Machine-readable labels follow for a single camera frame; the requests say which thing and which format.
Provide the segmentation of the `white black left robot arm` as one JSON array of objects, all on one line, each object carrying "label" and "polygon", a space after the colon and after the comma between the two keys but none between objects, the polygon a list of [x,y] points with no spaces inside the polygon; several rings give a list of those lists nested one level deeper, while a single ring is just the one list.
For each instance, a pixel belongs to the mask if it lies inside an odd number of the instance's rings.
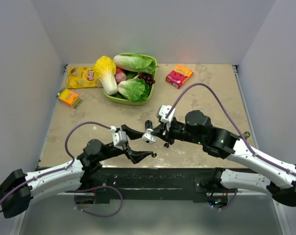
[{"label": "white black left robot arm", "polygon": [[12,171],[0,185],[0,213],[12,218],[46,197],[67,191],[88,192],[93,186],[92,175],[102,168],[101,162],[106,159],[125,155],[137,164],[147,156],[155,156],[151,151],[133,151],[128,143],[128,140],[143,139],[154,144],[156,138],[151,134],[152,129],[144,133],[126,125],[108,129],[112,142],[104,144],[92,139],[77,158],[71,155],[69,162],[34,172]]}]

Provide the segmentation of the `white earbud charging case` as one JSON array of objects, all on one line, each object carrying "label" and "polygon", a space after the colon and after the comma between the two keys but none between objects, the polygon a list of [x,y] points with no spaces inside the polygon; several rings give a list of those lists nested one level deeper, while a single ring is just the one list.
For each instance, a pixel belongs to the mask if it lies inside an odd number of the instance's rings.
[{"label": "white earbud charging case", "polygon": [[147,129],[146,132],[142,135],[144,142],[148,144],[154,144],[156,142],[155,136],[152,135],[153,130],[151,128]]}]

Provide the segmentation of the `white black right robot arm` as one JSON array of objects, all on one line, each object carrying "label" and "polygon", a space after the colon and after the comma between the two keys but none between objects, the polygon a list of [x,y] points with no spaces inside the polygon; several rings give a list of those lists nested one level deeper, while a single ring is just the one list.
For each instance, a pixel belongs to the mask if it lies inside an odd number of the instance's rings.
[{"label": "white black right robot arm", "polygon": [[201,111],[190,111],[184,123],[174,117],[171,106],[162,105],[157,118],[159,125],[152,135],[168,144],[175,140],[202,146],[210,156],[244,165],[251,173],[215,168],[211,179],[203,185],[214,192],[223,189],[247,189],[271,195],[276,202],[296,207],[296,164],[277,160],[246,142],[246,139],[225,129],[214,127],[211,119]]}]

